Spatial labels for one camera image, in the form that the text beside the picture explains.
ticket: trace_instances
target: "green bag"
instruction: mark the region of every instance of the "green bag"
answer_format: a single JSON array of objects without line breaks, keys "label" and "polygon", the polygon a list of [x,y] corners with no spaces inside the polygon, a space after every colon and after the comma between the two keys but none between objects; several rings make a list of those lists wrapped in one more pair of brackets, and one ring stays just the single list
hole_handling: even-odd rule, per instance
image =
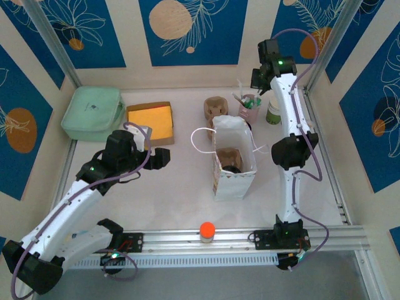
[{"label": "green bag", "polygon": [[115,87],[82,86],[76,89],[61,127],[71,139],[105,142],[124,116],[125,104]]}]

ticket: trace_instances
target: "white paper bag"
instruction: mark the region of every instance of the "white paper bag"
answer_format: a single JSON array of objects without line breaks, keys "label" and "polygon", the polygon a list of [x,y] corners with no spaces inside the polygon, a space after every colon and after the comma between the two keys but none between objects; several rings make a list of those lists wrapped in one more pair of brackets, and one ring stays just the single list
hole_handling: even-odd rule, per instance
[{"label": "white paper bag", "polygon": [[249,126],[241,117],[218,116],[212,119],[214,151],[222,148],[238,149],[242,158],[242,173],[222,169],[216,152],[212,154],[214,193],[216,201],[242,200],[257,172]]}]

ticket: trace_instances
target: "green can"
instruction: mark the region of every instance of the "green can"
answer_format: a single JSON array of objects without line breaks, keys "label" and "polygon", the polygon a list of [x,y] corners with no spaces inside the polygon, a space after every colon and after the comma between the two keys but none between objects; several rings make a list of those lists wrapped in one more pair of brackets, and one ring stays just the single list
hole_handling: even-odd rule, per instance
[{"label": "green can", "polygon": [[272,125],[276,125],[281,122],[281,113],[279,112],[278,100],[274,96],[271,96],[269,100],[266,120]]}]

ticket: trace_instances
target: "white tabletop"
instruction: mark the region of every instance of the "white tabletop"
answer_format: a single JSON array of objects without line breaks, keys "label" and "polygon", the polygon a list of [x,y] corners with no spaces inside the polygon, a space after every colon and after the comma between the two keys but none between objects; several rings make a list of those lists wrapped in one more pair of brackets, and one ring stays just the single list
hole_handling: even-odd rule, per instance
[{"label": "white tabletop", "polygon": [[[256,152],[257,174],[242,201],[216,202],[213,194],[211,155],[197,152],[191,145],[190,135],[204,127],[206,120],[203,102],[211,96],[228,100],[229,114],[237,116],[239,103],[233,99],[231,88],[212,89],[157,89],[124,92],[126,105],[170,101],[174,121],[175,144],[165,146],[171,150],[170,163],[161,170],[142,170],[142,177],[129,184],[113,186],[104,199],[87,212],[76,229],[88,229],[99,220],[109,218],[126,230],[196,229],[205,221],[217,228],[271,227],[275,223],[280,198],[278,167],[270,154]],[[271,147],[282,139],[281,125],[270,125],[265,116],[268,93],[262,99],[258,120],[252,125],[257,146],[268,143]],[[194,138],[197,146],[211,150],[206,132]],[[105,143],[79,141],[76,146],[67,187],[75,180],[81,166],[93,154],[104,149]],[[300,210],[307,216],[327,225],[342,224],[331,183],[317,146],[317,157],[323,167],[323,181],[316,182],[303,176],[300,187]],[[314,161],[309,159],[305,170],[317,174]],[[304,220],[306,226],[314,225]]]}]

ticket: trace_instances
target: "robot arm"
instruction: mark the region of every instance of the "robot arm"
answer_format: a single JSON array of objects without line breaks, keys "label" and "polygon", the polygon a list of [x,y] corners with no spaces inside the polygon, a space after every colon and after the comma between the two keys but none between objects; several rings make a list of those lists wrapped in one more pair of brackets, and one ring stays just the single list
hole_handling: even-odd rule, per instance
[{"label": "robot arm", "polygon": [[311,133],[304,118],[296,82],[296,65],[291,56],[282,57],[279,53],[278,42],[275,39],[265,40],[258,44],[261,67],[253,69],[251,87],[261,90],[260,94],[272,89],[279,103],[282,121],[283,139],[271,148],[272,160],[279,167],[281,177],[281,205],[276,215],[276,224],[271,232],[259,231],[262,245],[260,249],[296,249],[298,239],[307,235],[303,229],[303,221],[293,206],[293,196],[299,207],[299,174],[297,184],[293,184],[294,174],[304,167],[311,152],[300,128],[306,133],[312,148],[318,143],[318,135]]},{"label": "robot arm", "polygon": [[[144,149],[143,143],[141,140],[136,145],[134,135],[129,131],[114,131],[107,139],[106,148],[82,166],[70,190],[46,218],[23,237],[21,242],[9,241],[3,247],[2,253],[9,270],[14,272],[26,247],[34,242],[19,268],[17,277],[38,294],[44,294],[50,291],[63,273],[76,262],[100,249],[118,248],[124,238],[123,228],[108,219],[98,222],[95,228],[70,241],[65,240],[86,211],[100,201],[113,185],[119,183],[119,180],[111,178],[131,172],[144,163],[147,151],[138,151],[138,148]],[[169,160],[169,150],[156,148],[155,155],[150,156],[144,169],[160,169]],[[82,188],[102,179],[110,181],[95,185],[73,201],[69,200]],[[51,225],[46,227],[45,224],[50,220]],[[45,230],[37,237],[42,228]]]}]

